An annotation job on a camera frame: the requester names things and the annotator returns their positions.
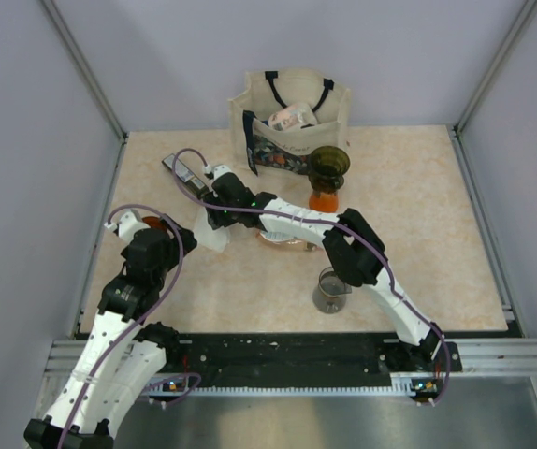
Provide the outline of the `dark green glass dripper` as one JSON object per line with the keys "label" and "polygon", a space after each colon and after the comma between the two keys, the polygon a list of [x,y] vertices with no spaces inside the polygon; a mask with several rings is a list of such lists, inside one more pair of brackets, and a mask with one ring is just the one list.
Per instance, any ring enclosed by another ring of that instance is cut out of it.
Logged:
{"label": "dark green glass dripper", "polygon": [[334,146],[315,149],[308,158],[309,181],[313,190],[335,193],[344,185],[344,175],[350,168],[348,154]]}

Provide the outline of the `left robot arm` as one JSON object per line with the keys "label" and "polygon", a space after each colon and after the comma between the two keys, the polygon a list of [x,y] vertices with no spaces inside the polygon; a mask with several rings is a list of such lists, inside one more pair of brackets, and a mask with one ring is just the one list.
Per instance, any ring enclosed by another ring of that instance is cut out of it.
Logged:
{"label": "left robot arm", "polygon": [[146,320],[175,285],[196,247],[192,231],[165,214],[129,209],[107,225],[126,244],[123,266],[103,289],[87,342],[58,398],[23,437],[31,448],[110,448],[144,387],[158,370],[181,362],[177,333]]}

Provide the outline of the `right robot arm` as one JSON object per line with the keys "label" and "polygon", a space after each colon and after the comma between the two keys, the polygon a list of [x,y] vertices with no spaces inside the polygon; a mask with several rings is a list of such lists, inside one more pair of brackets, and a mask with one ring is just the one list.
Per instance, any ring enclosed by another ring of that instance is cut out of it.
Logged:
{"label": "right robot arm", "polygon": [[211,192],[204,197],[210,225],[234,224],[285,234],[322,248],[337,277],[370,293],[389,318],[399,340],[408,344],[406,359],[415,369],[429,369],[450,350],[440,328],[403,291],[388,263],[385,245],[354,209],[326,213],[302,208],[268,193],[253,193],[227,166],[210,167]]}

